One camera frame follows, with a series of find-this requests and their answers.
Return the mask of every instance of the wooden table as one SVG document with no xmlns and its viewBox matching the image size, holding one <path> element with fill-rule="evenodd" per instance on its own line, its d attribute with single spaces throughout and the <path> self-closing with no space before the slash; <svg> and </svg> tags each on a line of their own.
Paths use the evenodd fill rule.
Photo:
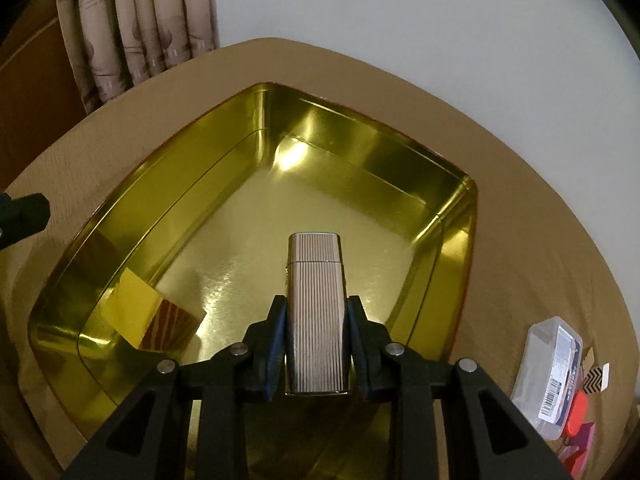
<svg viewBox="0 0 640 480">
<path fill-rule="evenodd" d="M 277 82 L 353 108 L 440 153 L 478 184 L 479 215 L 466 303 L 451 360 L 476 359 L 511 392 L 530 325 L 561 316 L 611 362 L 593 397 L 597 422 L 587 479 L 618 453 L 633 405 L 638 346 L 602 256 L 562 199 L 491 133 L 434 96 L 365 63 L 285 40 L 255 40 L 187 62 L 100 108 L 45 151 L 8 188 L 42 192 L 43 233 L 0 254 L 0 301 L 20 363 L 20 387 L 64 466 L 83 439 L 38 370 L 26 338 L 31 307 L 92 212 L 162 142 L 257 82 Z"/>
</svg>

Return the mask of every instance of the beige curtain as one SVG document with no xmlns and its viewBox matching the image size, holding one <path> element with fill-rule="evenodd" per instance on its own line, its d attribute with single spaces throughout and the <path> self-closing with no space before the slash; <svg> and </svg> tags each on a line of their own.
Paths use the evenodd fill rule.
<svg viewBox="0 0 640 480">
<path fill-rule="evenodd" d="M 214 48 L 213 0 L 56 0 L 89 114 L 132 86 Z"/>
</svg>

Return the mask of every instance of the gold metal tin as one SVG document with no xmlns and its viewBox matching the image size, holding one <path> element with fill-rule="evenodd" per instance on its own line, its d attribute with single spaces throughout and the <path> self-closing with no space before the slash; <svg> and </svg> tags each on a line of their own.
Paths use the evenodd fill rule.
<svg viewBox="0 0 640 480">
<path fill-rule="evenodd" d="M 394 340 L 440 360 L 460 316 L 476 207 L 465 173 L 399 132 L 259 84 L 186 126 L 98 209 L 34 306 L 31 345 L 89 437 L 162 358 L 132 348 L 97 308 L 126 267 L 181 307 L 206 311 L 182 357 L 193 362 L 241 339 L 286 293 L 290 234 L 335 232 L 347 294 Z M 283 396 L 271 411 L 248 407 L 250 470 L 375 478 L 388 411 L 358 402 Z"/>
</svg>

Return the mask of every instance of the ribbed metal lighter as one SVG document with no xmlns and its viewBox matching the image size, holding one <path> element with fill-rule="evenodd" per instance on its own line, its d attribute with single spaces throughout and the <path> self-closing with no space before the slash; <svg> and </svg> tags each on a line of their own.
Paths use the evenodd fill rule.
<svg viewBox="0 0 640 480">
<path fill-rule="evenodd" d="M 338 394 L 349 389 L 346 293 L 340 237 L 289 237 L 287 370 L 290 394 Z"/>
</svg>

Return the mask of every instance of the sticker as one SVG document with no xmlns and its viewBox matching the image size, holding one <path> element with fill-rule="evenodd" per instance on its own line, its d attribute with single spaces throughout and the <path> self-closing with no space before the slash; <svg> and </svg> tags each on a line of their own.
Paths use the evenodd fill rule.
<svg viewBox="0 0 640 480">
<path fill-rule="evenodd" d="M 572 357 L 572 343 L 574 338 L 561 326 L 558 327 L 556 338 L 556 350 L 554 362 L 551 367 L 551 375 L 546 384 L 545 397 L 540 406 L 538 418 L 554 424 L 558 420 L 558 409 L 562 399 L 562 391 L 569 373 L 569 365 Z"/>
<path fill-rule="evenodd" d="M 574 349 L 574 362 L 571 365 L 571 369 L 569 370 L 569 377 L 567 379 L 568 385 L 565 388 L 566 395 L 564 396 L 564 402 L 560 405 L 562 406 L 562 411 L 560 412 L 560 416 L 556 421 L 556 426 L 564 427 L 566 422 L 566 418 L 568 416 L 569 408 L 571 407 L 571 400 L 574 398 L 574 389 L 575 389 L 575 380 L 578 377 L 578 367 L 580 366 L 580 356 L 582 354 L 582 346 L 580 343 L 575 341 L 575 349 Z"/>
</svg>

